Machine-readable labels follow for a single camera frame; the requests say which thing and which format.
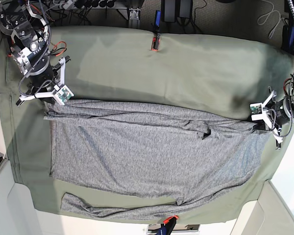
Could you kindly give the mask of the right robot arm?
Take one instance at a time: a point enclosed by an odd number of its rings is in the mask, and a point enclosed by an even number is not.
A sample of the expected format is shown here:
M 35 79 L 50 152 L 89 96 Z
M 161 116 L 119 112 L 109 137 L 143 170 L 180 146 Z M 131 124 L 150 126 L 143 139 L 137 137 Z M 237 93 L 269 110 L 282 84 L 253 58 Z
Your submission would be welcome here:
M 17 106 L 34 99 L 65 105 L 74 96 L 65 85 L 70 57 L 57 52 L 57 46 L 50 49 L 51 28 L 44 9 L 33 11 L 28 0 L 0 0 L 0 31 L 22 74 Z

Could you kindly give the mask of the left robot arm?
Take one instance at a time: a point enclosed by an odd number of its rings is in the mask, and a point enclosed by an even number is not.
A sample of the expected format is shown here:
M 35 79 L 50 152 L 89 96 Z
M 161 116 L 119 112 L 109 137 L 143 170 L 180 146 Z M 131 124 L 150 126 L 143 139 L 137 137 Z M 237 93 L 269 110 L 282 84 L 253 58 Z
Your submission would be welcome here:
M 282 49 L 294 55 L 294 0 L 286 0 L 284 10 L 289 16 L 284 21 Z M 284 97 L 277 101 L 276 91 L 269 88 L 269 96 L 261 103 L 250 104 L 251 120 L 263 121 L 276 141 L 276 149 L 292 131 L 294 125 L 294 72 L 283 83 Z

